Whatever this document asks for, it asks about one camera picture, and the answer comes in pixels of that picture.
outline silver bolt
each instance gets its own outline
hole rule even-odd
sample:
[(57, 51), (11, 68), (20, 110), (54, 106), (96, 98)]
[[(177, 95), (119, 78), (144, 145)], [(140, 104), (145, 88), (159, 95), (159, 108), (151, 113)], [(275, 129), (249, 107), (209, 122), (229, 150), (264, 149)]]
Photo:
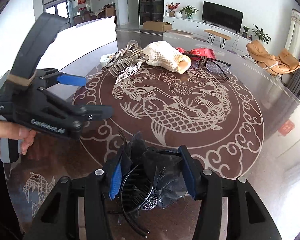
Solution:
[(74, 121), (72, 124), (75, 128), (79, 128), (81, 126), (81, 123), (79, 121)]
[(243, 176), (238, 177), (238, 181), (240, 181), (241, 183), (246, 183), (247, 179)]
[(210, 175), (212, 174), (212, 171), (209, 170), (209, 169), (204, 169), (204, 170), (203, 170), (203, 174), (204, 174), (204, 175), (207, 175), (207, 176), (210, 176)]
[(103, 169), (98, 169), (98, 170), (96, 170), (95, 172), (94, 172), (94, 174), (96, 174), (97, 176), (100, 176), (100, 175), (102, 175), (102, 174), (104, 174), (105, 172), (104, 172), (104, 170)]
[(68, 180), (69, 180), (69, 177), (63, 176), (63, 177), (60, 179), (60, 182), (61, 182), (61, 183), (66, 183), (66, 182), (68, 182)]

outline black cabinet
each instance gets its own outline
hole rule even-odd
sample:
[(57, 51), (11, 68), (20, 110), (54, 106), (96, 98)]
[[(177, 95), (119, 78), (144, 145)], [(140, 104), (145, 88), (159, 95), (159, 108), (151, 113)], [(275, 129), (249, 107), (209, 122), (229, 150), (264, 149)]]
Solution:
[(163, 22), (163, 0), (139, 0), (140, 24), (146, 21)]

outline round cushion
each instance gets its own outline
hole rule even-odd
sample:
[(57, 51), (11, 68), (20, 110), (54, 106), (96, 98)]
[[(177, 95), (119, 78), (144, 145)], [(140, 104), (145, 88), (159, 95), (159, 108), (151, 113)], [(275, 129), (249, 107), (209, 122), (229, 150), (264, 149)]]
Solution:
[(193, 34), (179, 31), (179, 30), (166, 30), (166, 33), (174, 33), (174, 34), (179, 34), (188, 38), (193, 38)]

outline white lace curtain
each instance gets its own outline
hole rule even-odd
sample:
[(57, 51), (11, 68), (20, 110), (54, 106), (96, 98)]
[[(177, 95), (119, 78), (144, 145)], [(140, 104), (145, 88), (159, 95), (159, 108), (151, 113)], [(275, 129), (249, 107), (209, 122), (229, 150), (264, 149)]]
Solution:
[(292, 9), (290, 31), (285, 48), (295, 58), (300, 58), (300, 12), (295, 9)]

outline black tv screen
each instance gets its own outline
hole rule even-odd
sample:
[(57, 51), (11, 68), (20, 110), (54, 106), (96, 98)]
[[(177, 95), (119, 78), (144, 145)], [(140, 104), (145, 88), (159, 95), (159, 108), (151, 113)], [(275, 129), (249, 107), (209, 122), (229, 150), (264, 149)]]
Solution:
[(202, 20), (220, 24), (239, 32), (242, 18), (242, 12), (220, 4), (203, 2)]

